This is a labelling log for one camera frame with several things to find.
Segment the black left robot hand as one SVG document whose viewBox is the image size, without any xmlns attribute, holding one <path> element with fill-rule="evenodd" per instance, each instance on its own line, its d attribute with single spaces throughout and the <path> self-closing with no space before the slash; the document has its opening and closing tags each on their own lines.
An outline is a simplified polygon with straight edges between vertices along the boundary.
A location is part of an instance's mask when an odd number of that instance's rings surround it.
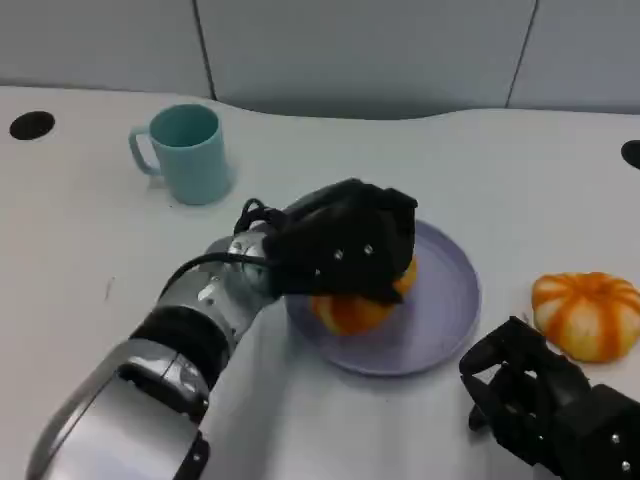
<svg viewBox="0 0 640 480">
<path fill-rule="evenodd" d="M 413 258 L 417 206 L 399 190 L 358 179 L 305 195 L 263 240 L 273 290 L 401 303 L 394 283 Z"/>
</svg>

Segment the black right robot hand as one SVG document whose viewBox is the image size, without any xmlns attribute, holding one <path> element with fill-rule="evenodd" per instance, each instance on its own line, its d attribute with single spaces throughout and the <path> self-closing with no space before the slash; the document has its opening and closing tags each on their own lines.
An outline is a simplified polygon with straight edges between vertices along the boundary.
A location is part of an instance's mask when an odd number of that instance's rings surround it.
<svg viewBox="0 0 640 480">
<path fill-rule="evenodd" d="M 553 352 L 512 316 L 459 362 L 474 402 L 468 425 L 561 479 L 636 479 L 639 403 Z"/>
</svg>

